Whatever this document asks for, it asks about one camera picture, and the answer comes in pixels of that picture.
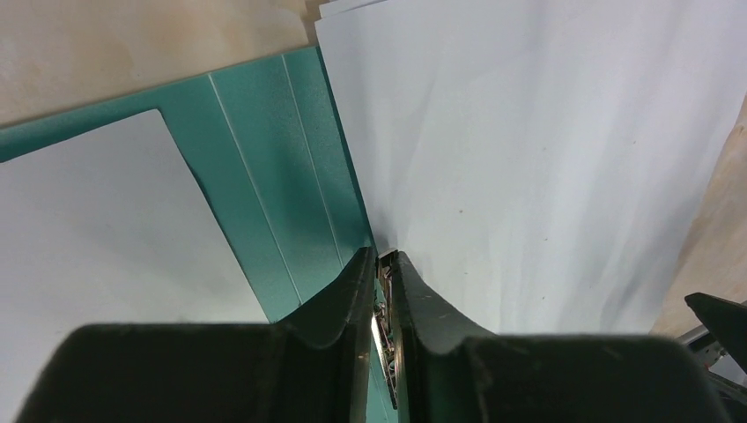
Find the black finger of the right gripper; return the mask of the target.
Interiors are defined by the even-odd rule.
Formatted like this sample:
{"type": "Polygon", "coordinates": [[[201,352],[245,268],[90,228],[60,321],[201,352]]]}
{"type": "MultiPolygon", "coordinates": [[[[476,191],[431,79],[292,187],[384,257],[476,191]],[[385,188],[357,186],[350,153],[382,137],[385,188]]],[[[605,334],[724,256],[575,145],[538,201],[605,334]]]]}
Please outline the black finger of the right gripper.
{"type": "Polygon", "coordinates": [[[746,305],[706,293],[692,293],[684,300],[709,333],[746,371],[746,305]]]}

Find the printed white paper sheet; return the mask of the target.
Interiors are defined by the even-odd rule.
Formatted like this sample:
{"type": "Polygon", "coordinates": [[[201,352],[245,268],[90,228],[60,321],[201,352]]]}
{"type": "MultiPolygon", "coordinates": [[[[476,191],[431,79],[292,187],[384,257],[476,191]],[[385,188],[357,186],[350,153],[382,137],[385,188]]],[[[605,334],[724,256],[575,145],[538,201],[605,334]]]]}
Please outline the printed white paper sheet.
{"type": "Polygon", "coordinates": [[[158,110],[2,164],[2,421],[85,324],[266,319],[158,110]]]}

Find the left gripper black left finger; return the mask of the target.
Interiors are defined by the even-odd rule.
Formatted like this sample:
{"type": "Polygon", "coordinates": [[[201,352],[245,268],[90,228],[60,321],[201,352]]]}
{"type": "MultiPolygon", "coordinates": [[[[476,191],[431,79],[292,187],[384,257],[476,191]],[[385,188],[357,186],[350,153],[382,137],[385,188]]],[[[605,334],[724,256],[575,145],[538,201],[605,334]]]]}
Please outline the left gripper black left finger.
{"type": "Polygon", "coordinates": [[[90,324],[55,350],[20,422],[362,422],[375,252],[272,324],[90,324]]]}

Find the white paper sheets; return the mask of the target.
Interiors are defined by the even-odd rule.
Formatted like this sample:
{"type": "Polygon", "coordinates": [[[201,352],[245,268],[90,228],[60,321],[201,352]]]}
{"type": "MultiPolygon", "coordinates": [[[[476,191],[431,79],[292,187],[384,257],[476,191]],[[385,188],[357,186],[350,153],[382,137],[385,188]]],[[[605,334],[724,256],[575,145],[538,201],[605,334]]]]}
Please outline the white paper sheets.
{"type": "Polygon", "coordinates": [[[378,249],[497,333],[646,333],[746,91],[743,1],[334,2],[378,249]]]}

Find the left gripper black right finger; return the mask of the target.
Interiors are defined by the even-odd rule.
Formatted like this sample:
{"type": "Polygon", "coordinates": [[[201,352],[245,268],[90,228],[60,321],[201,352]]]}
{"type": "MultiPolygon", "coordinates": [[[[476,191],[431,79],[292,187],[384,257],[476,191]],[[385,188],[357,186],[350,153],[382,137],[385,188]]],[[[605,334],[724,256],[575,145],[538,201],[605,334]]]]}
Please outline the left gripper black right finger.
{"type": "Polygon", "coordinates": [[[500,336],[457,310],[403,252],[392,266],[402,422],[727,422],[705,370],[648,336],[500,336]]]}

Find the green plastic folder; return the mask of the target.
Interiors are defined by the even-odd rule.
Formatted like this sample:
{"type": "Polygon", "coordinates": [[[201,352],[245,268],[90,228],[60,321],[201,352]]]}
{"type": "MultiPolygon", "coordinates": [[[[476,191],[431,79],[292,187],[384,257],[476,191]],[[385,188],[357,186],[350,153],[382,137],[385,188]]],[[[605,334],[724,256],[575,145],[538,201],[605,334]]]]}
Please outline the green plastic folder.
{"type": "MultiPolygon", "coordinates": [[[[330,284],[359,249],[372,247],[317,48],[3,129],[1,166],[153,109],[162,114],[267,317],[254,324],[285,318],[330,284]]],[[[83,326],[90,324],[118,323],[83,326]]],[[[20,422],[18,414],[10,422],[20,422]]],[[[394,421],[371,334],[362,422],[394,421]]]]}

